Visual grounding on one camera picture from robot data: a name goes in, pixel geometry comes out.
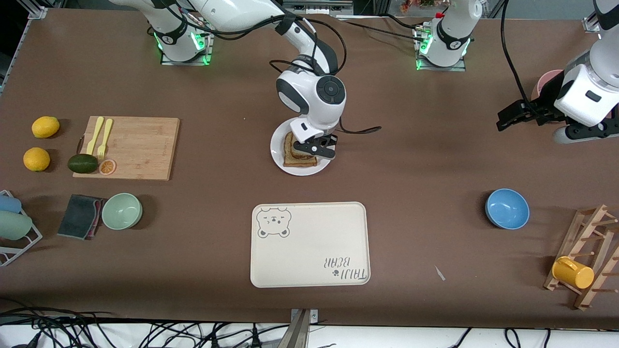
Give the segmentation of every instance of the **wooden cutting board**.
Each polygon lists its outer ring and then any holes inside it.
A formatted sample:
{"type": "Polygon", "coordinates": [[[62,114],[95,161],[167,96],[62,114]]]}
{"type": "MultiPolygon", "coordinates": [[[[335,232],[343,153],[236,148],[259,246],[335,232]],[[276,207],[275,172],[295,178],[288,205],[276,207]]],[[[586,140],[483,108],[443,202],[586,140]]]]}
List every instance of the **wooden cutting board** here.
{"type": "MultiPolygon", "coordinates": [[[[91,116],[84,134],[80,153],[86,153],[92,139],[98,116],[91,116]]],[[[172,169],[176,137],[181,121],[178,118],[106,116],[114,120],[108,140],[105,159],[116,161],[116,171],[101,175],[73,173],[74,178],[169,180],[172,169]]],[[[103,142],[101,127],[93,155],[103,142]]]]}

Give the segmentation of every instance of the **avocado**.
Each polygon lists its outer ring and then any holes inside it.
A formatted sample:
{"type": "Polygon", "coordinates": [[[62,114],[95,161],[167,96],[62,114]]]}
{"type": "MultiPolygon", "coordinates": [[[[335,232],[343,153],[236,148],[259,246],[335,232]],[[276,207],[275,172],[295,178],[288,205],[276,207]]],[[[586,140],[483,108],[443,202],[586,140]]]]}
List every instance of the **avocado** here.
{"type": "Polygon", "coordinates": [[[88,174],[97,170],[98,162],[97,158],[88,154],[77,154],[69,159],[67,167],[72,172],[80,174],[88,174]]]}

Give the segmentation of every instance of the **bear illustration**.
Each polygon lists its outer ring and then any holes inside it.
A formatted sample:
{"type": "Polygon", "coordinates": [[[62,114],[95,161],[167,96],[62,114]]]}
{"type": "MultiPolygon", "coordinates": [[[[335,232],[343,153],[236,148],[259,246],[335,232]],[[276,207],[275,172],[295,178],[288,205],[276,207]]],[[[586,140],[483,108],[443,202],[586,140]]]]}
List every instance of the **bear illustration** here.
{"type": "Polygon", "coordinates": [[[292,215],[286,208],[261,209],[256,216],[259,226],[258,236],[260,238],[266,238],[268,235],[287,237],[290,234],[288,223],[291,218],[292,215]]]}

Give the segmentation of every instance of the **toast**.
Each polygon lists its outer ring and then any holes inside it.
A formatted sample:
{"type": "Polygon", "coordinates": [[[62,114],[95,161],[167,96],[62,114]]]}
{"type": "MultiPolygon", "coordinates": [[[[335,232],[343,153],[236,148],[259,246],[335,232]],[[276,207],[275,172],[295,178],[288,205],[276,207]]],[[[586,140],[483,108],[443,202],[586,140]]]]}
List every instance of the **toast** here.
{"type": "Polygon", "coordinates": [[[292,132],[286,134],[284,139],[284,167],[315,167],[318,165],[318,159],[312,155],[304,154],[295,150],[292,144],[295,142],[295,137],[292,132]]]}

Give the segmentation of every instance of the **yellow cup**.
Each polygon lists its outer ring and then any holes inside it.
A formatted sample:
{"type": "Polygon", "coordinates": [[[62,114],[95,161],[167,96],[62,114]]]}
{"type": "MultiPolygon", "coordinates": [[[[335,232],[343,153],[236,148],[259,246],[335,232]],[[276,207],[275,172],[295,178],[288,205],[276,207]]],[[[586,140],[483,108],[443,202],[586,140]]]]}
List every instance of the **yellow cup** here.
{"type": "Polygon", "coordinates": [[[593,283],[594,273],[591,267],[578,263],[567,256],[561,256],[552,265],[552,276],[573,287],[585,289],[593,283]]]}

